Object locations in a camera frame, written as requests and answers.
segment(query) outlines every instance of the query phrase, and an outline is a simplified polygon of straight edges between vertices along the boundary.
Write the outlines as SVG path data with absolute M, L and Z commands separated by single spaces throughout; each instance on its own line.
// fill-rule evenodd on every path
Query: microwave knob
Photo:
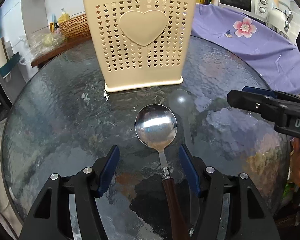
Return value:
M 266 4 L 267 4 L 267 1 L 266 1 L 266 0 L 260 0 L 260 2 L 261 2 L 263 5 L 266 5 Z
M 260 13 L 266 13 L 266 9 L 263 8 L 263 7 L 260 7 L 260 8 L 259 8 L 259 11 L 260 11 Z

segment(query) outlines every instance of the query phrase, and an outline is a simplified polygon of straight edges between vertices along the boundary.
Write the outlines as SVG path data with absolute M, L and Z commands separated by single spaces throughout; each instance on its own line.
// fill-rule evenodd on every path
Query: blue gripper pad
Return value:
M 186 152 L 186 150 L 183 146 L 180 146 L 180 148 L 179 148 L 179 159 L 180 159 L 180 163 L 181 163 L 183 172 L 185 173 L 185 175 L 187 177 L 190 189 L 199 198 L 201 195 L 200 178 L 199 178 L 199 175 L 192 163 L 192 160 L 191 160 L 192 158 L 189 157 L 188 153 Z
M 120 159 L 120 151 L 117 145 L 110 151 L 107 156 L 108 160 L 99 175 L 99 187 L 97 192 L 100 194 L 100 197 L 108 191 L 114 171 Z
M 253 88 L 253 87 L 244 87 L 243 92 L 254 93 L 258 95 L 263 95 L 267 97 L 277 98 L 276 94 L 272 90 L 262 89 L 262 88 Z

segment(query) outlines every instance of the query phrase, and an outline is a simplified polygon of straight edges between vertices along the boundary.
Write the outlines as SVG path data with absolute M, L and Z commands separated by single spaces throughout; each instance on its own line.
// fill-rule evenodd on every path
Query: heart-shaped cutout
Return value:
M 166 15 L 159 10 L 128 11 L 121 16 L 119 26 L 130 40 L 145 47 L 159 37 L 167 22 Z

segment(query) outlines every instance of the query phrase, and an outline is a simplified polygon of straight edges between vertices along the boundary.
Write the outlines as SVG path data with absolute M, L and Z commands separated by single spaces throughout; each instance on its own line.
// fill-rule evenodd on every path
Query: utensil holder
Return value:
M 83 0 L 107 92 L 183 81 L 195 1 Z

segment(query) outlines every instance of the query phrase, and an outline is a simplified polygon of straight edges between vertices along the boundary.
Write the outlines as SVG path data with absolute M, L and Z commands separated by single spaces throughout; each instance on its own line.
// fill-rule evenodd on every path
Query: spoon handle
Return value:
M 189 231 L 186 222 L 182 216 L 179 205 L 174 179 L 165 179 L 162 181 L 164 191 L 167 196 L 173 240 L 190 240 Z

